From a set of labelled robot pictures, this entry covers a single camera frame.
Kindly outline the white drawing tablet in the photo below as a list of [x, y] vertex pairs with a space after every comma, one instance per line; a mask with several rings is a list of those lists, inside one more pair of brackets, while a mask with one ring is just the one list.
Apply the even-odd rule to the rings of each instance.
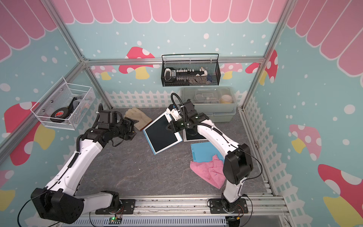
[[184, 142], [192, 142], [192, 141], [206, 141], [207, 139], [200, 135], [197, 132], [193, 132], [189, 134], [186, 130], [183, 130], [183, 141]]

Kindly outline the blue drawing tablet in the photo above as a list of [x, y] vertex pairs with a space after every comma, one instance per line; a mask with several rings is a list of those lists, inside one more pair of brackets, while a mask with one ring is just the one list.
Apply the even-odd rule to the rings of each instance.
[[219, 160], [224, 161], [224, 157], [210, 142], [191, 144], [191, 150], [194, 162], [211, 162], [215, 155], [217, 155]]
[[144, 135], [155, 155], [182, 142], [182, 137], [179, 132], [174, 133], [167, 130], [167, 126], [171, 120], [172, 117], [165, 111], [143, 129]]

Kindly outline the pink cleaning cloth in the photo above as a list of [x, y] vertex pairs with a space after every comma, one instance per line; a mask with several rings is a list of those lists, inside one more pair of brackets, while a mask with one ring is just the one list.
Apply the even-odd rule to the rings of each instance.
[[190, 169], [217, 189], [221, 189], [226, 181], [223, 173], [223, 161], [214, 155], [210, 162], [193, 162], [190, 163]]

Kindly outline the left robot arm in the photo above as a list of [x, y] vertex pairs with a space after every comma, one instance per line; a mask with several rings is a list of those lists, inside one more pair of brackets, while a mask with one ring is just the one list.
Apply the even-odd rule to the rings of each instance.
[[74, 223], [80, 216], [97, 210], [116, 215], [123, 207], [119, 194], [102, 191], [76, 196], [80, 182], [94, 160], [114, 138], [131, 141], [136, 121], [124, 117], [117, 109], [99, 105], [94, 124], [76, 139], [76, 150], [59, 173], [44, 187], [36, 188], [30, 198], [40, 218], [56, 223]]

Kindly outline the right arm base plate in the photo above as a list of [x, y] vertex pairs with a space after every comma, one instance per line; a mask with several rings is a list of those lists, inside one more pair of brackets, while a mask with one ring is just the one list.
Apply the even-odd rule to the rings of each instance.
[[207, 206], [211, 214], [247, 214], [249, 213], [245, 199], [238, 199], [233, 203], [229, 203], [227, 199], [209, 199]]

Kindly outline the blue front drawing tablet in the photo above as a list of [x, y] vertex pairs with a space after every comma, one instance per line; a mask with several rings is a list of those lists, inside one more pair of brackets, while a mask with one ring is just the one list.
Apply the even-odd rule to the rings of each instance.
[[224, 157], [210, 142], [191, 144], [191, 150], [194, 162], [211, 162], [215, 155], [217, 155], [219, 160], [224, 161]]

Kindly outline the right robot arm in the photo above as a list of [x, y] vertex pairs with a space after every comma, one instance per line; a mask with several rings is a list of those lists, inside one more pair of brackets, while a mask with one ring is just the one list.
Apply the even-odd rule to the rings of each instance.
[[254, 156], [247, 144], [239, 144], [222, 131], [220, 131], [210, 118], [204, 113], [197, 113], [194, 104], [187, 100], [182, 102], [181, 98], [176, 94], [171, 94], [172, 104], [168, 107], [167, 113], [172, 116], [171, 122], [166, 129], [177, 133], [185, 130], [191, 134], [193, 132], [206, 138], [223, 156], [223, 174], [227, 179], [225, 190], [221, 196], [223, 209], [227, 213], [231, 213], [243, 196], [241, 189], [247, 180], [258, 178], [258, 176], [250, 177], [253, 170], [253, 159], [260, 166], [262, 164]]

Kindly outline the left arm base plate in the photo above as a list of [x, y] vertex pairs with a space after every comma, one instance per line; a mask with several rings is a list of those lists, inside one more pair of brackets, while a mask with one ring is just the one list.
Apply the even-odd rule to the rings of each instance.
[[109, 208], [103, 208], [95, 211], [96, 215], [122, 215], [133, 214], [135, 209], [135, 199], [120, 199], [119, 202]]

